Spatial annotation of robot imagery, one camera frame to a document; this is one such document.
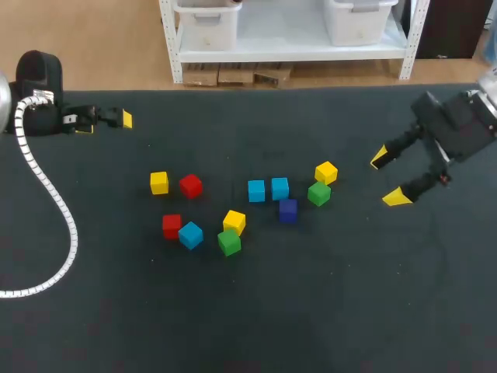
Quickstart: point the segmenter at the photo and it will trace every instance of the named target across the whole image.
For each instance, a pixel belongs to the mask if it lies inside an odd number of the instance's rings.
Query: metal shelf
[[[381,42],[363,47],[331,45],[322,10],[306,2],[275,6],[278,1],[248,1],[238,20],[238,42],[232,51],[192,51],[188,40],[179,48],[181,62],[337,61],[404,58],[407,39],[392,14]]]
[[[429,0],[412,0],[411,29],[406,38],[390,14],[381,42],[361,47],[331,45],[323,17],[323,0],[248,0],[238,19],[238,42],[232,51],[193,51],[182,27],[174,27],[174,0],[159,0],[172,75],[182,82],[182,63],[343,61],[404,59],[400,79],[409,79]]]

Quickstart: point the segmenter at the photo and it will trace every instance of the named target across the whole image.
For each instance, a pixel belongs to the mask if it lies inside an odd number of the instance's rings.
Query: dark blue cube
[[[282,223],[297,222],[297,200],[280,200],[280,221]]]

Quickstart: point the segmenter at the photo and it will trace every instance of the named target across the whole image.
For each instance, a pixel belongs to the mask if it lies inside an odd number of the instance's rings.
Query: white cable
[[[24,155],[29,167],[34,172],[36,177],[43,184],[45,189],[47,189],[48,193],[54,199],[54,202],[57,204],[59,209],[61,210],[62,215],[66,223],[68,223],[69,236],[71,238],[71,246],[69,247],[69,255],[65,260],[62,268],[52,277],[39,284],[33,288],[22,289],[22,290],[0,290],[0,298],[21,298],[27,297],[29,295],[34,295],[40,293],[41,291],[47,290],[48,288],[55,285],[69,270],[69,267],[75,260],[76,252],[78,251],[78,230],[76,229],[75,220],[72,218],[71,212],[69,211],[68,206],[65,204],[61,195],[57,192],[55,187],[52,185],[47,176],[43,173],[41,168],[36,163],[36,160],[31,154],[30,147],[27,144],[26,136],[24,134],[24,111],[26,108],[30,106],[38,106],[38,105],[47,105],[49,102],[47,99],[43,97],[26,97],[25,99],[19,101],[17,104],[15,118],[15,126],[16,126],[16,136],[17,141],[19,142],[19,147],[21,148],[21,152]]]

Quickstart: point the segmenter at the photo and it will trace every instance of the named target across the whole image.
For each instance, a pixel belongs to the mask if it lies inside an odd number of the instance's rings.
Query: green cube
[[[332,188],[318,181],[308,191],[308,200],[316,206],[322,206],[332,196]]]
[[[225,256],[230,256],[242,250],[242,241],[234,229],[228,229],[218,234],[217,241]]]

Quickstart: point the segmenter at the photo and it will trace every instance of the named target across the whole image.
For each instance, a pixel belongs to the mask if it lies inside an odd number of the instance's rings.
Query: floor
[[[2,0],[0,20],[0,68],[10,80],[20,56],[38,49],[62,60],[65,89],[185,89],[172,83],[158,0]],[[399,82],[399,61],[302,63],[290,87],[474,82],[486,69],[478,53],[417,61]]]

